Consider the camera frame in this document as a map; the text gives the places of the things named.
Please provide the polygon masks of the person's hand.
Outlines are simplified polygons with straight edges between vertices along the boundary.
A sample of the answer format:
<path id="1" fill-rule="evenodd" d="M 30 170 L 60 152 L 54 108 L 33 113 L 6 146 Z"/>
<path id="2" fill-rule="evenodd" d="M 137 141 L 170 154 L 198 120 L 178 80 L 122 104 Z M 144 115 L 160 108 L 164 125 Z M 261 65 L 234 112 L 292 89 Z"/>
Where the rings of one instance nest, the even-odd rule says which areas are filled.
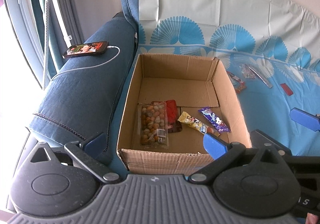
<path id="1" fill-rule="evenodd" d="M 311 213 L 308 213 L 306 216 L 305 224 L 319 224 L 320 217 Z"/>

